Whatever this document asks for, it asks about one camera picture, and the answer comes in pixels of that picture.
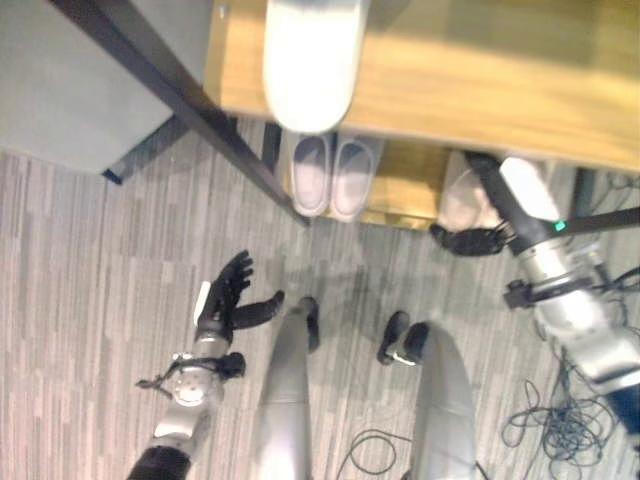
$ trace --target black wire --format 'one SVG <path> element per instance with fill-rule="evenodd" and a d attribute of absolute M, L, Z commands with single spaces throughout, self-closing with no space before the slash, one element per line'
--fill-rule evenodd
<path fill-rule="evenodd" d="M 530 429 L 542 427 L 538 450 L 542 450 L 549 459 L 550 478 L 557 479 L 554 467 L 566 462 L 582 478 L 582 468 L 597 464 L 602 459 L 604 448 L 617 425 L 609 407 L 593 395 L 588 398 L 576 398 L 571 393 L 570 374 L 575 365 L 567 360 L 563 351 L 560 368 L 551 393 L 551 399 L 557 399 L 554 406 L 542 406 L 540 392 L 531 380 L 525 380 L 524 390 L 528 408 L 511 415 L 502 428 L 502 441 L 511 448 L 519 446 Z M 516 431 L 516 437 L 510 440 L 507 433 Z M 535 460 L 532 458 L 524 479 L 527 478 Z"/>
<path fill-rule="evenodd" d="M 413 441 L 409 437 L 396 435 L 395 433 L 386 432 L 378 428 L 367 428 L 366 430 L 362 430 L 361 432 L 357 433 L 353 437 L 353 440 L 351 440 L 351 445 L 349 446 L 349 450 L 347 451 L 347 454 L 344 456 L 344 459 L 340 464 L 340 468 L 338 469 L 338 473 L 336 474 L 336 480 L 340 479 L 340 475 L 342 474 L 342 471 L 344 470 L 344 467 L 347 465 L 347 462 L 349 460 L 351 460 L 351 463 L 353 463 L 353 465 L 359 471 L 361 471 L 362 473 L 366 473 L 367 475 L 374 475 L 374 476 L 383 475 L 387 473 L 389 470 L 391 470 L 395 466 L 396 460 L 398 459 L 398 452 L 396 450 L 396 446 L 393 444 L 390 438 L 395 438 L 397 440 L 402 440 L 404 442 L 409 442 L 409 443 Z M 363 467 L 360 463 L 357 462 L 357 460 L 353 456 L 353 454 L 355 453 L 356 449 L 359 446 L 361 446 L 363 443 L 368 442 L 370 440 L 380 440 L 386 443 L 391 449 L 393 458 L 391 459 L 391 461 L 387 466 L 381 468 L 380 470 L 370 470 L 366 467 Z M 490 480 L 489 475 L 487 475 L 487 472 L 484 470 L 484 468 L 482 468 L 482 465 L 480 465 L 480 462 L 476 461 L 475 466 L 484 477 L 484 480 Z"/>
<path fill-rule="evenodd" d="M 489 478 L 489 475 L 487 475 L 487 472 L 484 471 L 484 468 L 482 468 L 482 465 L 480 465 L 480 462 L 478 462 L 477 460 L 476 460 L 476 468 L 482 474 L 482 478 L 484 478 L 484 480 L 491 480 Z"/>

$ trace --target robotic hand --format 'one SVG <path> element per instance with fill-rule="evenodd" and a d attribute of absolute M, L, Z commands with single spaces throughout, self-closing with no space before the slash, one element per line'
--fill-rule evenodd
<path fill-rule="evenodd" d="M 194 310 L 196 334 L 191 353 L 174 356 L 164 375 L 138 386 L 161 391 L 171 399 L 147 449 L 136 462 L 129 480 L 183 480 L 211 428 L 223 400 L 222 384 L 244 374 L 241 353 L 227 354 L 233 331 L 260 325 L 273 318 L 284 300 L 281 291 L 265 302 L 238 307 L 249 287 L 253 260 L 247 251 L 236 255 L 213 282 L 203 282 Z M 164 381 L 179 372 L 172 392 Z"/>

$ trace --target gray carpet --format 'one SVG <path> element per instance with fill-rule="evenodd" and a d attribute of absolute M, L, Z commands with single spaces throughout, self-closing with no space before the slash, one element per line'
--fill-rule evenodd
<path fill-rule="evenodd" d="M 259 126 L 241 126 L 259 147 Z M 565 197 L 569 173 L 561 168 L 555 180 Z M 638 204 L 634 195 L 628 201 Z M 639 263 L 638 230 L 603 241 L 614 274 Z M 320 303 L 322 345 L 309 359 L 316 480 L 335 478 L 361 429 L 411 434 L 419 370 L 375 361 L 399 308 L 454 334 L 473 383 L 478 459 L 491 478 L 522 479 L 534 457 L 527 478 L 549 478 L 539 430 L 515 449 L 500 439 L 507 416 L 526 406 L 523 380 L 547 402 L 557 369 L 531 316 L 501 300 L 518 271 L 508 254 L 455 259 L 425 233 L 326 219 L 304 229 L 193 133 L 122 187 L 2 154 L 0 478 L 125 478 L 166 406 L 134 383 L 190 344 L 200 281 L 243 248 L 256 268 L 245 301 L 283 289 L 287 306 L 309 293 Z M 637 325 L 637 299 L 629 307 Z M 246 377 L 226 384 L 190 478 L 251 478 L 253 416 L 278 322 L 236 335 Z M 409 446 L 397 449 L 396 465 L 378 478 L 407 469 Z M 372 441 L 356 458 L 379 469 L 391 453 Z M 619 427 L 582 478 L 631 479 L 636 467 Z M 341 478 L 372 477 L 349 463 Z M 558 478 L 578 477 L 559 465 Z"/>

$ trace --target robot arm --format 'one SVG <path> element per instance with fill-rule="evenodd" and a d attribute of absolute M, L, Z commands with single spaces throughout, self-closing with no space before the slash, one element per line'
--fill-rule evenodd
<path fill-rule="evenodd" d="M 592 387 L 607 399 L 633 446 L 639 448 L 640 345 L 608 318 L 603 301 L 581 273 L 584 265 L 569 255 L 554 223 L 527 213 L 525 200 L 514 187 L 517 169 L 504 169 L 486 154 L 465 155 L 489 200 L 515 234 L 509 247 L 524 268 L 528 284 L 524 290 L 523 284 L 510 285 L 507 301 L 512 305 L 514 297 L 520 296 L 526 306 L 535 306 L 547 334 L 566 349 Z M 550 197 L 543 184 L 529 182 L 527 190 L 533 201 Z"/>
<path fill-rule="evenodd" d="M 284 294 L 277 292 L 266 302 L 236 308 L 242 291 L 249 286 L 252 260 L 244 251 L 234 257 L 213 282 L 204 282 L 196 302 L 196 335 L 191 353 L 176 355 L 163 376 L 141 381 L 171 398 L 171 404 L 156 426 L 146 450 L 128 480 L 183 480 L 202 448 L 215 413 L 222 403 L 222 384 L 244 374 L 240 353 L 227 354 L 233 330 L 249 328 L 273 318 Z M 171 393 L 162 382 L 178 373 Z"/>

